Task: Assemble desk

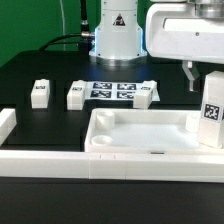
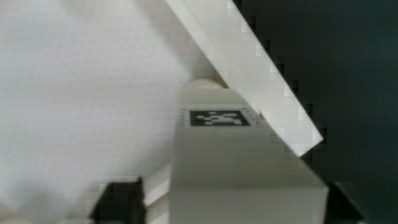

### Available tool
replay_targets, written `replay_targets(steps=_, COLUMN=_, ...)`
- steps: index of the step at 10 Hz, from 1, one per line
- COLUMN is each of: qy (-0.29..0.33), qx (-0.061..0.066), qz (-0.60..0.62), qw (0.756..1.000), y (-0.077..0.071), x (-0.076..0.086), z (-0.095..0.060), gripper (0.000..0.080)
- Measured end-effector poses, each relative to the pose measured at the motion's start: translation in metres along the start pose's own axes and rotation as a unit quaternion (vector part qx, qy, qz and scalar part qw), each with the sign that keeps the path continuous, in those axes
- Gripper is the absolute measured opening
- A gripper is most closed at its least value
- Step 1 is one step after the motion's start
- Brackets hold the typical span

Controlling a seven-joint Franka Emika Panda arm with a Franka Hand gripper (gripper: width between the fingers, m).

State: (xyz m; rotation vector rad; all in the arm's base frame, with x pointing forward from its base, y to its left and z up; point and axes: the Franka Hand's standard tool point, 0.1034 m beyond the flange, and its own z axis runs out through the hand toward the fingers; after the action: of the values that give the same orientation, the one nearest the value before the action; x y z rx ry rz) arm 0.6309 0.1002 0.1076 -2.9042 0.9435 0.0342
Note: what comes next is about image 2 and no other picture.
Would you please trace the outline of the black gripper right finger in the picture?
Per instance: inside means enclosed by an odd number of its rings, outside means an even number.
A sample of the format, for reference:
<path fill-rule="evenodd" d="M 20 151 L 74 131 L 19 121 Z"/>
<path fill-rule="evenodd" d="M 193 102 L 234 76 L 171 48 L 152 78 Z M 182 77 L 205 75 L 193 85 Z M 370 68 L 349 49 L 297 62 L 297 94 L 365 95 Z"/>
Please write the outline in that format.
<path fill-rule="evenodd" d="M 356 186 L 349 182 L 329 182 L 328 186 L 326 224 L 376 224 L 361 205 Z"/>

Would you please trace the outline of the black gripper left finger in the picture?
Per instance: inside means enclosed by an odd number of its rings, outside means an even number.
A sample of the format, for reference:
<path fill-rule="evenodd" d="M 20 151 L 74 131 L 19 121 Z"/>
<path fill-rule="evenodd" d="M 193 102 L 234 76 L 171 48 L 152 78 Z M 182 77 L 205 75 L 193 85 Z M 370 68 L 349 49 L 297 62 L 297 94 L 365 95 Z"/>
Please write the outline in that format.
<path fill-rule="evenodd" d="M 95 224 L 146 224 L 143 179 L 107 185 L 90 218 Z"/>

